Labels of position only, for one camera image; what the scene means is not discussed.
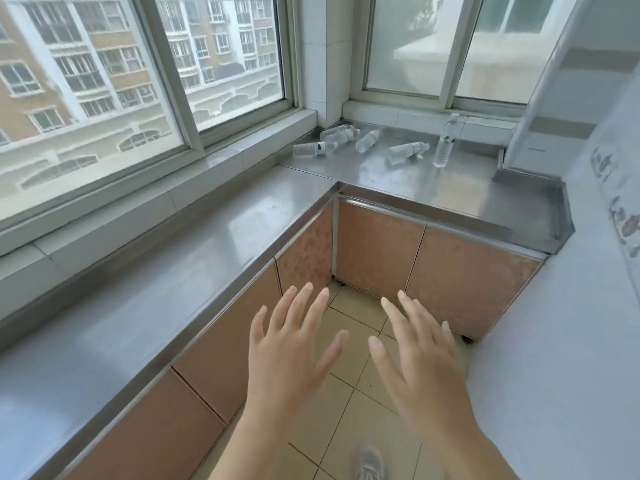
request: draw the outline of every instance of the cabinet door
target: cabinet door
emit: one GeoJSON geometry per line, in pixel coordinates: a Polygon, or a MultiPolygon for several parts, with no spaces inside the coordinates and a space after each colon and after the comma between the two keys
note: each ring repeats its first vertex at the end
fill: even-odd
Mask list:
{"type": "Polygon", "coordinates": [[[427,227],[407,286],[439,321],[480,340],[542,263],[427,227]]]}
{"type": "Polygon", "coordinates": [[[253,317],[263,305],[271,316],[279,299],[278,275],[272,264],[174,364],[175,370],[227,423],[246,398],[253,317]]]}
{"type": "Polygon", "coordinates": [[[340,202],[335,277],[396,301],[404,290],[424,225],[340,202]]]}
{"type": "Polygon", "coordinates": [[[276,257],[281,290],[290,286],[300,290],[311,282],[314,292],[307,304],[310,306],[331,281],[332,242],[333,212],[329,206],[276,257]]]}
{"type": "Polygon", "coordinates": [[[224,427],[187,384],[169,371],[67,480],[189,480],[224,427]]]}

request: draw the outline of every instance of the sneaker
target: sneaker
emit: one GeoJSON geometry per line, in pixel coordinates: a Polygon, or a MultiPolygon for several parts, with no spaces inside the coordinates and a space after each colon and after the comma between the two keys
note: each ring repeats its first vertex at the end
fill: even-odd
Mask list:
{"type": "Polygon", "coordinates": [[[358,480],[385,480],[385,464],[382,461],[382,455],[373,445],[362,447],[358,480]]]}

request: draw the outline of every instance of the apartment building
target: apartment building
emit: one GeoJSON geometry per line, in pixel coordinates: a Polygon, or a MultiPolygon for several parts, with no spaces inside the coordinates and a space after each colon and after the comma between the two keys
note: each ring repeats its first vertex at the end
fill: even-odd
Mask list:
{"type": "MultiPolygon", "coordinates": [[[[272,0],[156,3],[199,129],[282,94],[272,0]]],[[[139,40],[120,0],[0,0],[0,197],[179,144],[139,40]]]]}

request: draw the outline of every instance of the right hand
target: right hand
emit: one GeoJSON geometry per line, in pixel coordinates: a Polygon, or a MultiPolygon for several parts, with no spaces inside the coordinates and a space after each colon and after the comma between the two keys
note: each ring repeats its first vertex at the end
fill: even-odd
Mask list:
{"type": "Polygon", "coordinates": [[[369,338],[371,357],[407,428],[441,463],[481,435],[449,324],[442,327],[403,291],[398,298],[408,319],[382,298],[398,345],[401,371],[377,337],[369,338]]]}

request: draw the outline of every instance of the window sill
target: window sill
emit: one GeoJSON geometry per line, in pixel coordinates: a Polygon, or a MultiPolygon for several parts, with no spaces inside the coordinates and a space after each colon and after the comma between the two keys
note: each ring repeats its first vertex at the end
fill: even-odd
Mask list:
{"type": "MultiPolygon", "coordinates": [[[[342,108],[342,117],[391,128],[440,134],[449,116],[444,112],[400,109],[391,106],[347,101],[342,108]]],[[[497,118],[462,116],[464,126],[460,139],[476,143],[507,146],[517,126],[514,120],[497,118]]]]}
{"type": "Polygon", "coordinates": [[[2,256],[0,320],[260,163],[316,124],[315,111],[295,111],[2,256]]]}

